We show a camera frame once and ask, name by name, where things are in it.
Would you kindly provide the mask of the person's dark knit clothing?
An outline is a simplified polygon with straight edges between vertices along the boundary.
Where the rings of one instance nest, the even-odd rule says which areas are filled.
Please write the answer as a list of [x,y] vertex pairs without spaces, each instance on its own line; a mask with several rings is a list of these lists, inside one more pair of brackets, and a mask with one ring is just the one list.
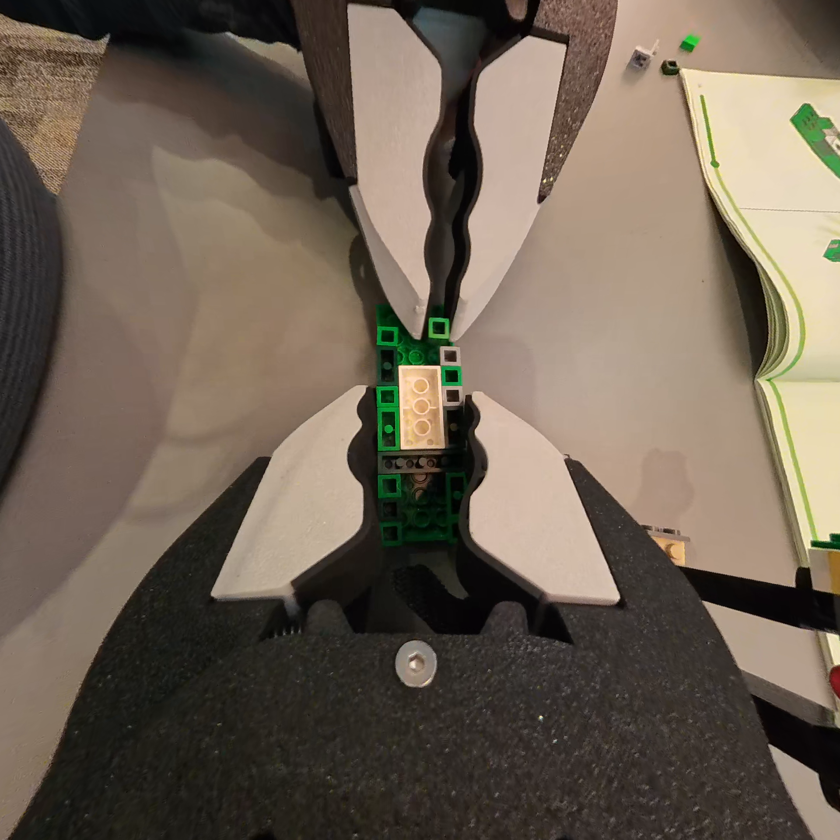
[[46,375],[63,281],[56,198],[1,122],[1,482]]

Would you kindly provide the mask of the pale green instruction booklet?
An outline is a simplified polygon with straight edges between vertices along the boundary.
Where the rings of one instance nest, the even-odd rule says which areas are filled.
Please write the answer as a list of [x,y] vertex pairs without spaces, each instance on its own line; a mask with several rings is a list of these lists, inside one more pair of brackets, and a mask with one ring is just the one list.
[[754,376],[795,551],[839,522],[838,79],[683,69],[700,168],[759,273]]

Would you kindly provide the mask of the person's left forearm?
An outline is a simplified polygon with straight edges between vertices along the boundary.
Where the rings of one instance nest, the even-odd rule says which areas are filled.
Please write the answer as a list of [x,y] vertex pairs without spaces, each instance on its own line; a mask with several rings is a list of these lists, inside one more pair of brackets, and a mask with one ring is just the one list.
[[288,1],[67,1],[60,7],[87,37],[169,36],[192,30],[301,49]]

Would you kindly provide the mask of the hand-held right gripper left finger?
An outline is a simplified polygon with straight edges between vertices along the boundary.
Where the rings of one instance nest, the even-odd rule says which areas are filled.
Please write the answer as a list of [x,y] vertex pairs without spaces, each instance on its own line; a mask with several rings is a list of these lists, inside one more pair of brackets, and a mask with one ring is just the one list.
[[357,385],[271,456],[212,589],[217,601],[353,601],[382,572],[375,389]]

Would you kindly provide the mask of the green brick plate assembly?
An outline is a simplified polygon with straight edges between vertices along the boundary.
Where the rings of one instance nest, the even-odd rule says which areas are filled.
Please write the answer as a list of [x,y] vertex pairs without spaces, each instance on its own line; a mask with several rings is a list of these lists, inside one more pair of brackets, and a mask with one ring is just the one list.
[[434,307],[415,338],[387,305],[375,310],[377,505],[386,548],[456,543],[466,495],[460,348]]

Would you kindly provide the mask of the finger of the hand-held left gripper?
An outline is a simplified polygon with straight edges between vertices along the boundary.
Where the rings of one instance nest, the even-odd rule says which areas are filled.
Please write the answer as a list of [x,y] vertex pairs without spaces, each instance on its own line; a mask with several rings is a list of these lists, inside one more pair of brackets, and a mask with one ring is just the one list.
[[442,69],[396,10],[350,3],[348,19],[356,149],[351,201],[387,300],[410,333],[422,333],[431,291],[425,160],[440,122]]
[[459,285],[454,340],[497,291],[538,213],[565,52],[559,41],[528,35],[478,74],[471,126],[480,179],[467,215],[469,258]]

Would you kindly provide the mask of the black and green brick tower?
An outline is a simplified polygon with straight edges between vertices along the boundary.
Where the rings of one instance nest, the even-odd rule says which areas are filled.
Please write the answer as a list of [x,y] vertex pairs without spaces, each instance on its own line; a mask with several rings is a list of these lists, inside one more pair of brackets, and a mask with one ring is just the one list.
[[[680,531],[645,524],[644,529],[668,557],[684,570],[704,602],[791,627],[823,634],[829,651],[828,683],[838,704],[838,540],[812,541],[811,561],[825,568],[829,590],[815,588],[812,567],[796,570],[793,585],[756,581],[686,566],[689,539]],[[816,772],[826,802],[839,809],[838,710],[808,700],[766,679],[742,672],[764,733],[770,743]]]

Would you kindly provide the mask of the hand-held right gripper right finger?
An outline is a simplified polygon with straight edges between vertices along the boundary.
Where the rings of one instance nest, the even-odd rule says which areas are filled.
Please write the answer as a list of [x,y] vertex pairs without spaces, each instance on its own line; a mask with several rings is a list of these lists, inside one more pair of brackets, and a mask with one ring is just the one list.
[[566,457],[486,393],[475,392],[472,405],[484,473],[469,493],[465,537],[478,555],[544,601],[617,604]]

